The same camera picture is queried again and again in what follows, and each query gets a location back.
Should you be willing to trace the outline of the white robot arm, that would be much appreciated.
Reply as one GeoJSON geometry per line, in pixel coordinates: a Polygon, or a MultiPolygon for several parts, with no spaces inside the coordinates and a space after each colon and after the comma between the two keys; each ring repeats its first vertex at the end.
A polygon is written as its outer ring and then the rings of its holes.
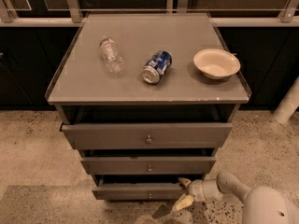
{"type": "Polygon", "coordinates": [[[225,195],[234,195],[244,204],[242,224],[299,224],[299,207],[276,189],[259,186],[251,189],[229,172],[220,172],[215,179],[178,179],[187,193],[172,206],[177,212],[194,203],[221,201],[225,195]]]}

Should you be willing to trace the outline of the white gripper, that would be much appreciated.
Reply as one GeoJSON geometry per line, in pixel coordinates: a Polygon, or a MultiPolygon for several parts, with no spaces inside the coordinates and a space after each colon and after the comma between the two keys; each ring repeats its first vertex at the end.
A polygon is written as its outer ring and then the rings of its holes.
{"type": "Polygon", "coordinates": [[[183,194],[172,206],[172,211],[177,212],[193,204],[193,199],[200,203],[210,200],[220,201],[223,194],[218,188],[215,179],[212,180],[194,180],[193,182],[185,177],[178,178],[179,184],[189,191],[189,194],[183,194]]]}

